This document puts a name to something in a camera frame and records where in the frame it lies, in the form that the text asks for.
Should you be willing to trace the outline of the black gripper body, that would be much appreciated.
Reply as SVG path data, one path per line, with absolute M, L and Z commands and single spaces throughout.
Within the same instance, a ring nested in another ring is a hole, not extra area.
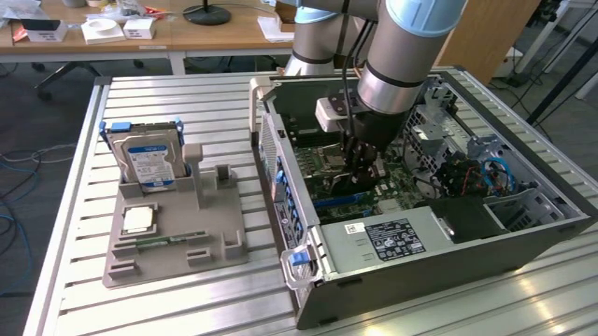
M 356 139 L 384 151 L 400 131 L 405 113 L 384 114 L 365 111 L 351 116 L 352 135 Z

